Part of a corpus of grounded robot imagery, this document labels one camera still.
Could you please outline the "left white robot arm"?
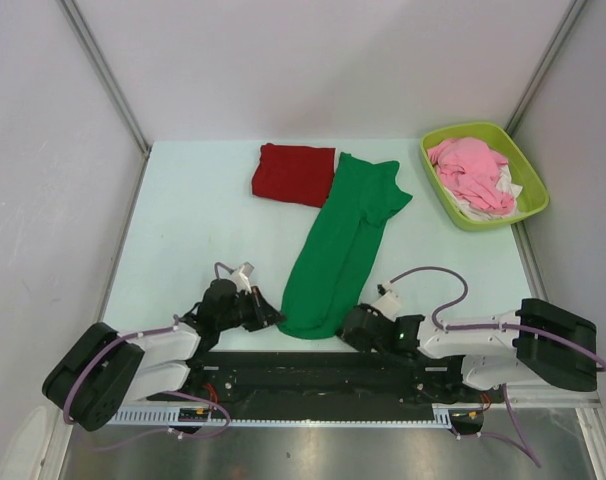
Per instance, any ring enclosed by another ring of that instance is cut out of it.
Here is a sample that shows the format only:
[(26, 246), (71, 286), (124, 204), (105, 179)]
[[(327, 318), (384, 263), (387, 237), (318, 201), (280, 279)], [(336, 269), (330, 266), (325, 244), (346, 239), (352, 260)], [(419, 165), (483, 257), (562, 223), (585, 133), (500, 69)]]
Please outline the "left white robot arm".
[(185, 400), (197, 397), (204, 376), (189, 360), (213, 349), (224, 331), (254, 332), (285, 319), (258, 287), (214, 280), (201, 300), (166, 327), (122, 334), (104, 322), (91, 325), (47, 375), (42, 394), (66, 423), (93, 432), (130, 401), (166, 391)]

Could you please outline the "green t-shirt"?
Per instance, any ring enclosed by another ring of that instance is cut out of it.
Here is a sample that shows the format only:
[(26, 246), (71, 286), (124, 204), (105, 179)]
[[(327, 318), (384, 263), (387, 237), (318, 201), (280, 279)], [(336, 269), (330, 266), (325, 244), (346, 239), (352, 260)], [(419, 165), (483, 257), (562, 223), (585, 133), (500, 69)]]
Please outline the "green t-shirt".
[(281, 333), (318, 340), (341, 328), (372, 271), (388, 221), (412, 200), (397, 184), (399, 170), (396, 160), (339, 156), (329, 197), (283, 292)]

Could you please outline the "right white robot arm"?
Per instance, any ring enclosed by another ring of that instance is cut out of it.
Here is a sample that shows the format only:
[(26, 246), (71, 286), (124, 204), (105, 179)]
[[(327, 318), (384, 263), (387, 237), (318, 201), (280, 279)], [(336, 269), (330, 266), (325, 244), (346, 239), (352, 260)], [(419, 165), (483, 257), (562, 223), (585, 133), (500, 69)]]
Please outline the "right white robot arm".
[(594, 323), (540, 299), (487, 319), (456, 319), (437, 325), (424, 315), (392, 320), (377, 305), (354, 307), (337, 336), (360, 352), (401, 361), (452, 360), (446, 393), (467, 401), (481, 390), (540, 379), (568, 391), (593, 392), (602, 368)]

